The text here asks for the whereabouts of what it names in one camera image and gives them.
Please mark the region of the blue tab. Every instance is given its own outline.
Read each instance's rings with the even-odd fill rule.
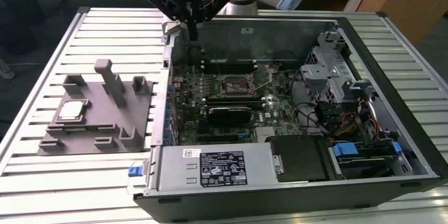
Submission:
[[[357,155],[357,148],[353,143],[340,143],[333,146],[335,156]]]
[[[143,166],[131,166],[128,169],[128,177],[141,177],[143,176]]]
[[[333,146],[333,153],[335,153],[336,157],[340,156],[340,155],[343,155],[341,149],[339,149],[337,145]]]
[[[401,152],[401,146],[400,146],[399,142],[392,142],[392,146],[393,146],[395,152],[400,153]]]

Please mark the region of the power supply label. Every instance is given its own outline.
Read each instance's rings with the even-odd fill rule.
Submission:
[[[201,153],[201,186],[247,185],[243,152]]]

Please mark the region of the motherboard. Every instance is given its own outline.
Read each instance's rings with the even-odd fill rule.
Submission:
[[[251,73],[213,67],[175,67],[179,144],[257,143],[273,134],[300,135],[288,94],[291,70],[273,63],[249,65]]]

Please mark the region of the open computer tower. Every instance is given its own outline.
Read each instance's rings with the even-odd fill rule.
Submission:
[[[217,17],[197,43],[167,37],[164,59],[165,106],[133,195],[156,221],[367,208],[447,182],[345,18]]]

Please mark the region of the floor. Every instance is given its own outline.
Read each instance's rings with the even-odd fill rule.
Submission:
[[[95,7],[151,7],[145,0],[37,0],[47,20],[31,26],[39,41],[39,48],[20,56],[9,55],[0,47],[0,56],[16,72],[12,80],[0,78],[0,140],[9,123],[39,78],[40,72],[59,44],[79,6]],[[417,49],[448,82],[448,18],[441,18]]]

